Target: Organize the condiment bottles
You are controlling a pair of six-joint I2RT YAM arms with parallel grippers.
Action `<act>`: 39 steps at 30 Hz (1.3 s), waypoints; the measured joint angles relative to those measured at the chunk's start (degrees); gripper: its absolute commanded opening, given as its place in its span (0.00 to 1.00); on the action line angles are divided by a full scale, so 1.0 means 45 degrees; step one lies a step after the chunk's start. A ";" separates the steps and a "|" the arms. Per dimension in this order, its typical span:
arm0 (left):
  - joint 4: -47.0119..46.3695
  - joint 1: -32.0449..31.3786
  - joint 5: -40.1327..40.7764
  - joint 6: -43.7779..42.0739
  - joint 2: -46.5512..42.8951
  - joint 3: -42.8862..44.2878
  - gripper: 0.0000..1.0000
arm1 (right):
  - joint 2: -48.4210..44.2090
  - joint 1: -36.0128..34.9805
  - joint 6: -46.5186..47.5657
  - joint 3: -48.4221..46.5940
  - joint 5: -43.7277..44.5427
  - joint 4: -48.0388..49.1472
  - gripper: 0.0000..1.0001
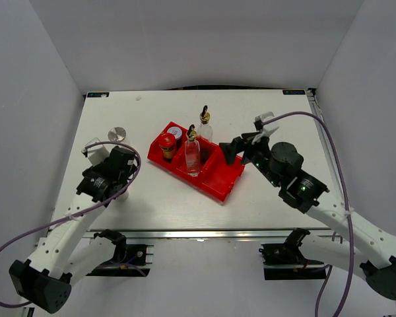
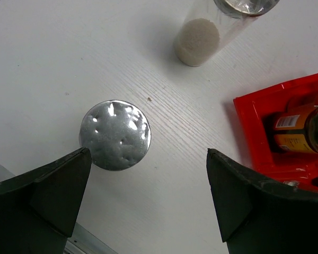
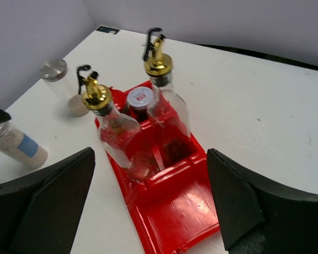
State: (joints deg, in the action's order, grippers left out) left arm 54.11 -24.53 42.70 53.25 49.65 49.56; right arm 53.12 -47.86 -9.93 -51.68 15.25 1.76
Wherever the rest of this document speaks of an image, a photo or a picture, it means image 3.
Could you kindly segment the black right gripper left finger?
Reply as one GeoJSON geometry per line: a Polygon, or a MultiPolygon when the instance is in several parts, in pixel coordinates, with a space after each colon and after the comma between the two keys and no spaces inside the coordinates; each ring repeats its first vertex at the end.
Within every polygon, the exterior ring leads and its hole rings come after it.
{"type": "Polygon", "coordinates": [[[94,168],[87,147],[0,184],[0,253],[70,253],[94,168]]]}

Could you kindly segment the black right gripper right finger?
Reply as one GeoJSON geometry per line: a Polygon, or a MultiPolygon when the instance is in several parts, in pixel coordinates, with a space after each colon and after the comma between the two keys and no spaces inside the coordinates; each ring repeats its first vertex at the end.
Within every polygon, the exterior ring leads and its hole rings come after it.
{"type": "Polygon", "coordinates": [[[229,253],[318,253],[318,194],[243,167],[216,149],[207,169],[229,253]]]}

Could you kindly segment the clear jar with white granules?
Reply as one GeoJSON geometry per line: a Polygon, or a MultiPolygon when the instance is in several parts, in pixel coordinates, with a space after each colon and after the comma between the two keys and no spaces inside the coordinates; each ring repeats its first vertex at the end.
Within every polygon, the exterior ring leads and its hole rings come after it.
{"type": "Polygon", "coordinates": [[[11,122],[0,124],[0,152],[21,163],[37,169],[48,158],[48,152],[11,122]]]}

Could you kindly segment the gold-spout clear oil bottle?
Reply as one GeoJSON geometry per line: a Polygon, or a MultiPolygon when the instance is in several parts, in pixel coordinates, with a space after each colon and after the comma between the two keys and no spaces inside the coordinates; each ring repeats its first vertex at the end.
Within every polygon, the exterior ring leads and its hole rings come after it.
{"type": "Polygon", "coordinates": [[[87,77],[81,75],[90,69],[90,65],[77,67],[78,93],[99,122],[98,136],[102,145],[131,180],[143,182],[160,171],[151,147],[140,124],[117,110],[109,87],[98,83],[98,72],[92,71],[87,77]]]}

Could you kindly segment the gold-spout bottle with dark sauce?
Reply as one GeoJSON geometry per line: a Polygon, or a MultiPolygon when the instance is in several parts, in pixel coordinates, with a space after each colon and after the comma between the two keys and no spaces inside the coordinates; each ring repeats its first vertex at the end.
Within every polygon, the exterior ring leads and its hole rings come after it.
{"type": "Polygon", "coordinates": [[[159,27],[147,31],[143,62],[153,90],[147,114],[155,130],[163,165],[169,167],[190,156],[193,149],[188,107],[174,90],[173,60],[163,52],[166,36],[161,32],[159,27]]]}

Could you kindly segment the white-lidded red spice jar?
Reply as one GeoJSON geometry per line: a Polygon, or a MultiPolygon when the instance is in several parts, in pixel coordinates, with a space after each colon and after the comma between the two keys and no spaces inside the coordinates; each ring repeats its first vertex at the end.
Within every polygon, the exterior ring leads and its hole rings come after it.
{"type": "Polygon", "coordinates": [[[132,109],[138,122],[148,119],[147,107],[154,97],[152,89],[139,86],[132,89],[127,95],[127,103],[132,109]]]}

